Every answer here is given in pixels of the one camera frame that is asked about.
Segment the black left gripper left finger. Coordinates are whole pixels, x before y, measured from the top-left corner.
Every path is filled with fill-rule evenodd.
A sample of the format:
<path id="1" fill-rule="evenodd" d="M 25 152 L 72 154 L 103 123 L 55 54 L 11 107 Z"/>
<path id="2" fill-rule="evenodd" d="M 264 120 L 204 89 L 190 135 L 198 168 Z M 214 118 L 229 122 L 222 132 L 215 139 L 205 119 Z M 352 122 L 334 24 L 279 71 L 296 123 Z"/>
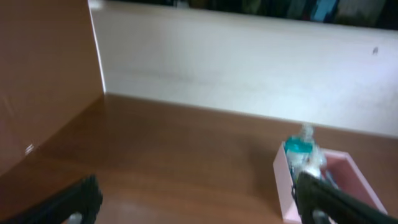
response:
<path id="1" fill-rule="evenodd" d="M 80 222 L 94 224 L 103 203 L 98 179 L 89 175 L 23 212 L 1 220 L 1 224 L 62 223 L 73 214 Z"/>

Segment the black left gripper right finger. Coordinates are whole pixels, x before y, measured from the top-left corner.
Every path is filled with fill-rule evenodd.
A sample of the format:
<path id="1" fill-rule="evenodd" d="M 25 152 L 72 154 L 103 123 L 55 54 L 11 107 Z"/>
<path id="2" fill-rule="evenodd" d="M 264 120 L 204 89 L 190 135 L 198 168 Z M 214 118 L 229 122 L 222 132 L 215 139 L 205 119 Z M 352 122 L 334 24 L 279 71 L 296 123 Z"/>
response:
<path id="1" fill-rule="evenodd" d="M 303 224 L 359 223 L 397 224 L 397 219 L 356 200 L 324 181 L 301 173 L 292 187 L 292 197 Z"/>

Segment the clear foam pump bottle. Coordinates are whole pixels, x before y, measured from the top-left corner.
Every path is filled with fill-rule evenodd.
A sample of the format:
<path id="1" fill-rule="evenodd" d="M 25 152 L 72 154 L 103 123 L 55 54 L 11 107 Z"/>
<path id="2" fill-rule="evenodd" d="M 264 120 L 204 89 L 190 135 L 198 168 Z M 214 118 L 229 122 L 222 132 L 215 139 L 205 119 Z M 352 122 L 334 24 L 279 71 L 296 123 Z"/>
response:
<path id="1" fill-rule="evenodd" d="M 322 168 L 327 164 L 327 160 L 324 152 L 316 146 L 313 148 L 313 151 L 310 153 L 307 161 L 302 166 L 299 174 L 307 173 L 312 175 L 317 179 L 322 178 Z"/>

